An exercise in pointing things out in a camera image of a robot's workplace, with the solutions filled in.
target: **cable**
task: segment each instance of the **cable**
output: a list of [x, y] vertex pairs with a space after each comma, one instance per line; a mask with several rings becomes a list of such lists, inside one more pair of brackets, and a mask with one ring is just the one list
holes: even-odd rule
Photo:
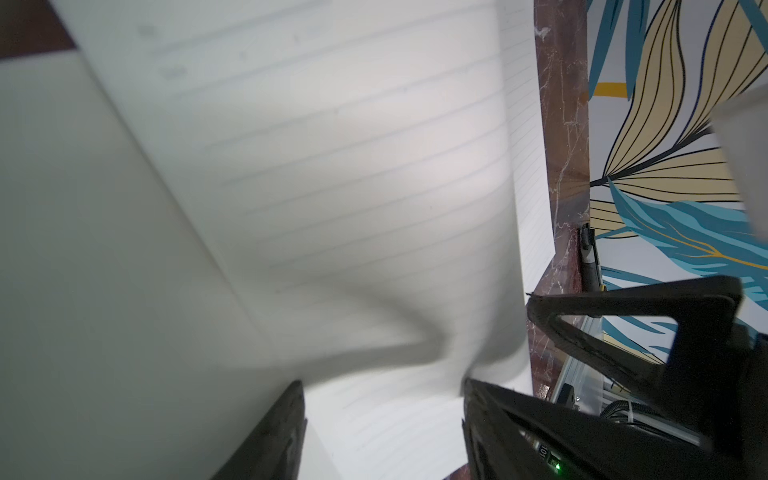
[[[644, 413], [646, 415], [655, 415], [657, 417], [662, 417], [659, 412], [652, 409], [650, 406], [645, 405], [644, 403], [637, 403], [632, 402], [632, 409], [637, 413]], [[607, 419], [611, 417], [612, 415], [619, 413], [624, 410], [629, 410], [629, 402], [627, 400], [617, 400], [615, 402], [612, 402], [606, 406], [602, 412], [600, 412], [600, 418], [601, 419]]]
[[637, 429], [644, 430], [652, 435], [660, 436], [661, 438], [670, 440], [672, 442], [685, 442], [683, 439], [679, 439], [678, 437], [671, 435], [669, 433], [666, 433], [663, 430], [659, 430], [656, 427], [652, 427], [647, 423], [642, 423], [642, 422], [617, 422], [617, 423], [620, 423], [622, 425], [629, 425]]

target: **notebook page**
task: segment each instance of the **notebook page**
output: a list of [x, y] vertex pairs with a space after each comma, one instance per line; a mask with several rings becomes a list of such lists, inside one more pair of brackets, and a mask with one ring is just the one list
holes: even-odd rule
[[343, 476], [465, 462], [461, 378], [530, 391], [515, 183], [543, 141], [495, 4], [54, 4]]
[[532, 2], [498, 1], [504, 99], [518, 211], [523, 286], [532, 292], [554, 256]]

